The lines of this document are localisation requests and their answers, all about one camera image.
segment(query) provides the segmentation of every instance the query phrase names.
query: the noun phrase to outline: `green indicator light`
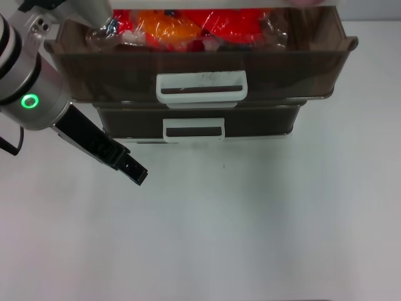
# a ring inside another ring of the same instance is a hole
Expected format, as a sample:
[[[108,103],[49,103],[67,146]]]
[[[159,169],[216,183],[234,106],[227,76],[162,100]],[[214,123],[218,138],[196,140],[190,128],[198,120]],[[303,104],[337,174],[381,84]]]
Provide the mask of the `green indicator light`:
[[[27,94],[21,100],[21,105],[24,108],[35,108],[39,103],[39,97],[35,94]]]

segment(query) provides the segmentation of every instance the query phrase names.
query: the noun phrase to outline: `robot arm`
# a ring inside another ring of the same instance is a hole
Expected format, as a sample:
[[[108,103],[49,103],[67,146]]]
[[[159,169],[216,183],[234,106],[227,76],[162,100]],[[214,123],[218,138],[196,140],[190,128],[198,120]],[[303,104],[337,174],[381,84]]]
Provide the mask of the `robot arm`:
[[[9,21],[0,15],[0,111],[24,129],[51,127],[67,142],[141,185],[147,170],[72,105],[68,84],[38,52],[51,27],[51,19],[41,12],[66,13],[71,8],[93,27],[112,18],[108,2],[99,0],[25,0]],[[0,147],[9,152],[13,148],[1,139]]]

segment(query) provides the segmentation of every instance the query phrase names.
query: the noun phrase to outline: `clear plastic wrap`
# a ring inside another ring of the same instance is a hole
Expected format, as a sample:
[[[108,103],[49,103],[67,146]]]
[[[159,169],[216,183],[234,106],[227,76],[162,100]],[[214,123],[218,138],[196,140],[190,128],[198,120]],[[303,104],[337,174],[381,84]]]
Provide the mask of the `clear plastic wrap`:
[[[285,9],[115,11],[114,20],[89,31],[94,50],[117,45],[156,51],[285,50]]]

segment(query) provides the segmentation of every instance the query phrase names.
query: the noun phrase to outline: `brown plastic drawer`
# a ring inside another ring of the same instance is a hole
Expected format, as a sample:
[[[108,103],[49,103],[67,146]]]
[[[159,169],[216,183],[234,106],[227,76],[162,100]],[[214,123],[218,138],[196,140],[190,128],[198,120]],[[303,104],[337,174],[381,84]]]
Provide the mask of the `brown plastic drawer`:
[[[247,77],[243,102],[329,97],[358,39],[346,36],[335,7],[288,8],[286,15],[290,30],[284,51],[161,53],[115,48],[94,53],[86,45],[88,29],[72,21],[45,47],[77,102],[150,105],[158,102],[158,74],[238,70]]]
[[[224,118],[226,137],[285,135],[292,131],[299,108],[304,104],[305,102],[300,102],[297,105],[207,110],[107,107],[97,109],[105,132],[113,138],[159,140],[163,139],[164,119]]]

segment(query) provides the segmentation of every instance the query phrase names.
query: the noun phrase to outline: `drawer handle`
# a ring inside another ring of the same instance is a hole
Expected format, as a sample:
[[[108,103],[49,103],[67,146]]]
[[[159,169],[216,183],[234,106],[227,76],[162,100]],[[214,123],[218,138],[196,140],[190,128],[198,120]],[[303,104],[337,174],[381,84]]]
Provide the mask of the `drawer handle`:
[[[163,119],[163,138],[168,143],[224,140],[224,118]]]
[[[156,96],[159,102],[174,105],[197,103],[236,103],[245,99],[248,85],[245,71],[159,74]]]

